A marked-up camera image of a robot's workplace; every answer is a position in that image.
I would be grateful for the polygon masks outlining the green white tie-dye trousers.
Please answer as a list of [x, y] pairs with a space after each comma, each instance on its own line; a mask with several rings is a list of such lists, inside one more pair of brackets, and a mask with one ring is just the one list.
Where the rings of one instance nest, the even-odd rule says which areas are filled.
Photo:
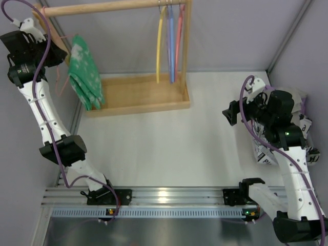
[[101, 77], [86, 41], [76, 35], [68, 69], [69, 82], [87, 111], [99, 110], [105, 104]]

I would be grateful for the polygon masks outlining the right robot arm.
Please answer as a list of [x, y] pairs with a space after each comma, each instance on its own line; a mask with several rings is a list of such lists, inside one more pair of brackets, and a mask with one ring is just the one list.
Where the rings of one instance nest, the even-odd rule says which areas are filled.
[[273, 222], [280, 242], [320, 241], [325, 244], [327, 217], [314, 192], [306, 163], [305, 139], [299, 126], [292, 122], [294, 100], [289, 92], [274, 90], [269, 95], [259, 91], [248, 97], [240, 93], [222, 113], [230, 125], [237, 115], [249, 133], [249, 121], [263, 127], [265, 140], [259, 141], [273, 150], [285, 187], [287, 202], [282, 202], [261, 178], [248, 178], [239, 187], [247, 201], [260, 205]]

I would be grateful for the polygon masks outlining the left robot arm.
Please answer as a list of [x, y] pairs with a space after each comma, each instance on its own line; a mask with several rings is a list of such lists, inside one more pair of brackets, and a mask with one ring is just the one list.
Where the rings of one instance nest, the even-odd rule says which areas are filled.
[[42, 135], [41, 155], [59, 165], [62, 171], [73, 170], [84, 179], [88, 205], [118, 205], [119, 200], [105, 175], [86, 160], [87, 148], [79, 135], [72, 135], [59, 118], [53, 104], [46, 67], [61, 64], [67, 53], [47, 35], [12, 31], [1, 35], [8, 49], [8, 78], [29, 104]]

